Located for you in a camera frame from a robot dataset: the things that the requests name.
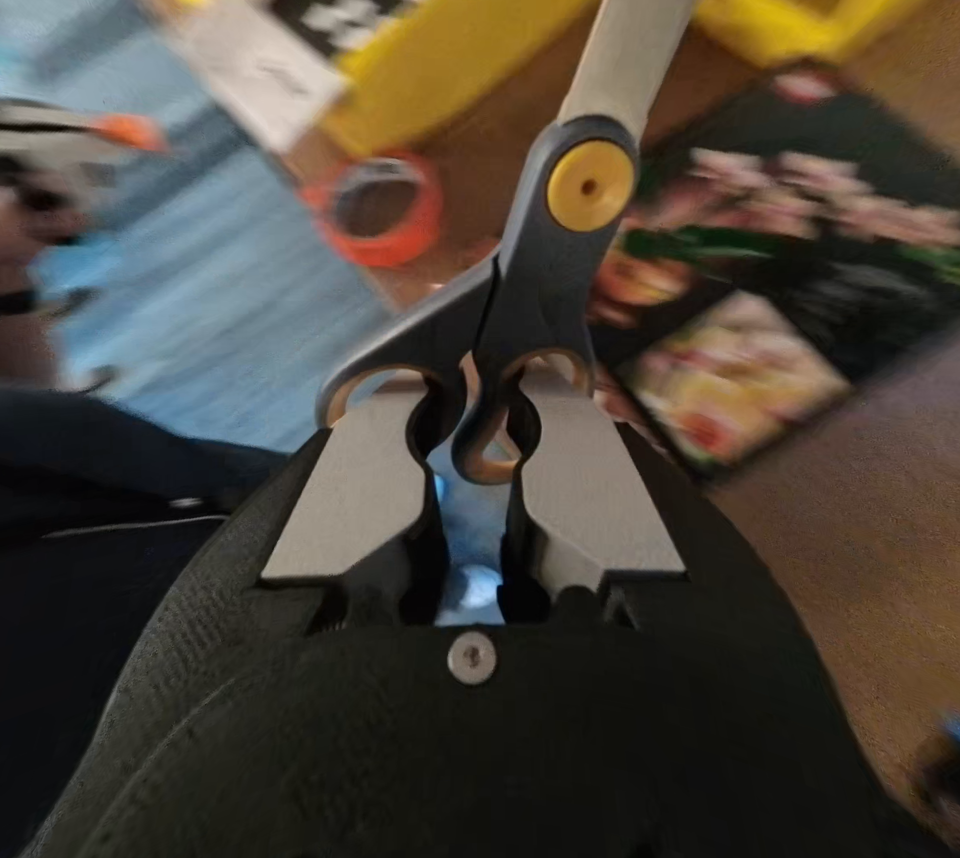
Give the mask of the person's left hand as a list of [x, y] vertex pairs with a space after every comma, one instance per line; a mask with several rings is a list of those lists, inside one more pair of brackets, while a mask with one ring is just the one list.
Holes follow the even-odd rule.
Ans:
[[74, 245], [77, 231], [2, 232], [1, 374], [3, 381], [52, 390], [63, 385], [63, 369], [52, 329], [76, 308], [76, 292], [42, 298], [31, 272], [43, 252]]

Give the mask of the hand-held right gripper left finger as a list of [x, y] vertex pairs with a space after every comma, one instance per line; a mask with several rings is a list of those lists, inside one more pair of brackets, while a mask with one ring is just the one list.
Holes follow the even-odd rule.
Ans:
[[269, 587], [373, 590], [405, 622], [433, 622], [450, 568], [426, 389], [379, 389], [329, 437], [263, 565]]

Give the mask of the grey yellow scissors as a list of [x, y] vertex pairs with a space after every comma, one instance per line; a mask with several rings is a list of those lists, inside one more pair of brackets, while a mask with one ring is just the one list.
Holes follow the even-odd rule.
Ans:
[[556, 118], [526, 157], [499, 246], [330, 376], [318, 394], [320, 427], [343, 419], [368, 377], [418, 372], [438, 401], [440, 435], [453, 435], [458, 473], [504, 484], [518, 461], [486, 451], [527, 363], [562, 356], [574, 388], [593, 391], [594, 276], [637, 189], [650, 111], [697, 1], [601, 0]]

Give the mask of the black orchid picture box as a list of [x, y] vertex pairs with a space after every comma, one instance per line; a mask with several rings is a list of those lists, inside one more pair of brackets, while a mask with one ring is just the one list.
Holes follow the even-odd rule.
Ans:
[[827, 65], [644, 155], [594, 281], [594, 401], [728, 477], [958, 329], [958, 158]]

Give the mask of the orange tape roll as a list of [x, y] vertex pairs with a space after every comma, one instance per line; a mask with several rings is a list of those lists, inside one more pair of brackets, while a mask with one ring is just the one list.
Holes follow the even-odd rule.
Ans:
[[[409, 188], [409, 200], [389, 220], [364, 230], [354, 221], [357, 203], [384, 185]], [[318, 237], [345, 261], [365, 268], [395, 268], [423, 256], [440, 237], [445, 198], [436, 167], [400, 148], [344, 161], [304, 183], [298, 197]]]

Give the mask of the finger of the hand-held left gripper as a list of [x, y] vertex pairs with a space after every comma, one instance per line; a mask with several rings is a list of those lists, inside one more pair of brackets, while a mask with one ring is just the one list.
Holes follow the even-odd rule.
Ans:
[[97, 132], [97, 119], [87, 111], [37, 102], [1, 101], [1, 154], [33, 152], [109, 156], [114, 147]]

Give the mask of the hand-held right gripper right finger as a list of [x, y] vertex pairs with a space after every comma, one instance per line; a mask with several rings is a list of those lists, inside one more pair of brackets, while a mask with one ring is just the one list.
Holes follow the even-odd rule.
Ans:
[[687, 567], [613, 421], [570, 382], [520, 382], [501, 540], [501, 614], [545, 622], [570, 589], [684, 580]]

